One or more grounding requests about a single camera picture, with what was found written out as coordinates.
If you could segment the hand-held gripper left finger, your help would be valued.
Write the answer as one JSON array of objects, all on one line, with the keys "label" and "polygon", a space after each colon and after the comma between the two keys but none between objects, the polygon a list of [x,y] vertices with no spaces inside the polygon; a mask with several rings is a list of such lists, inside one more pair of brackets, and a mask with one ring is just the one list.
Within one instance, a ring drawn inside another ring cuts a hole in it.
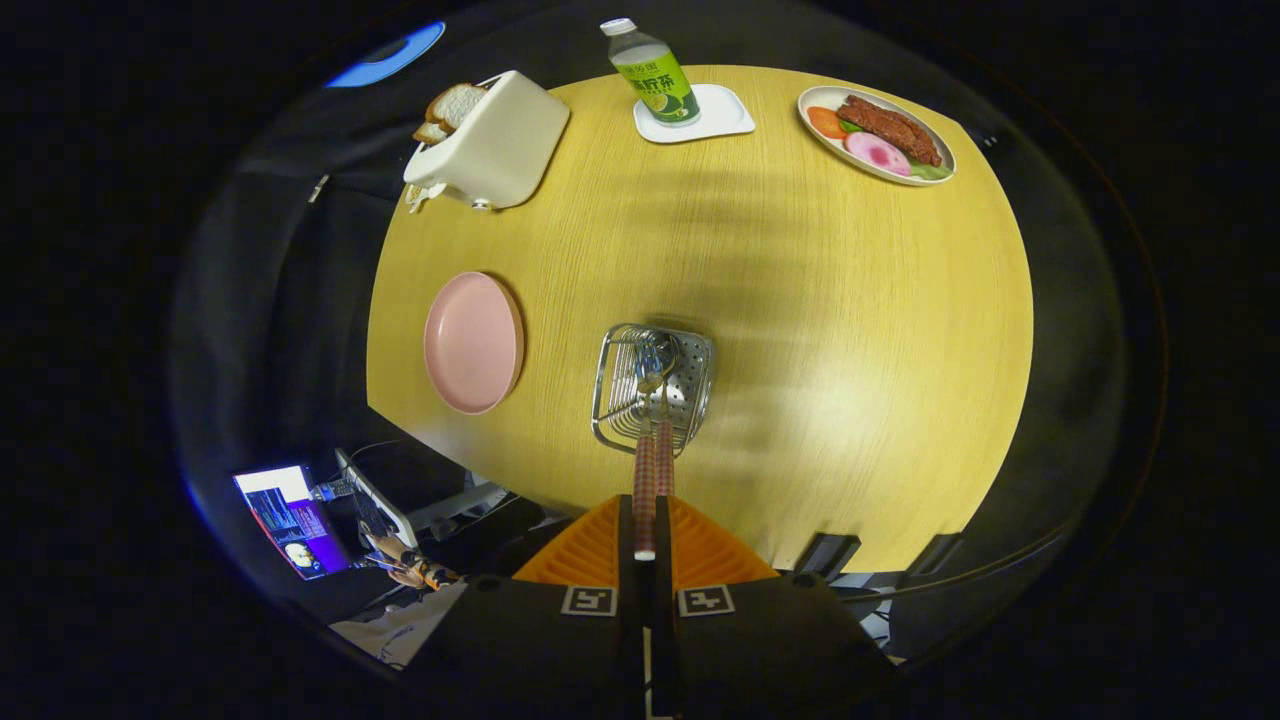
[{"label": "hand-held gripper left finger", "polygon": [[511,577],[472,577],[404,671],[430,719],[637,719],[632,502],[608,498]]}]

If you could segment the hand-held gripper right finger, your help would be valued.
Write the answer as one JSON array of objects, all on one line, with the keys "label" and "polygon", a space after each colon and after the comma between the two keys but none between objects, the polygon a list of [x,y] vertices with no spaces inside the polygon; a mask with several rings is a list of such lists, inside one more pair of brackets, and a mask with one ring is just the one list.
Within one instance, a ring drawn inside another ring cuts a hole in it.
[{"label": "hand-held gripper right finger", "polygon": [[781,574],[691,503],[655,506],[655,712],[852,719],[896,667],[812,573]]}]

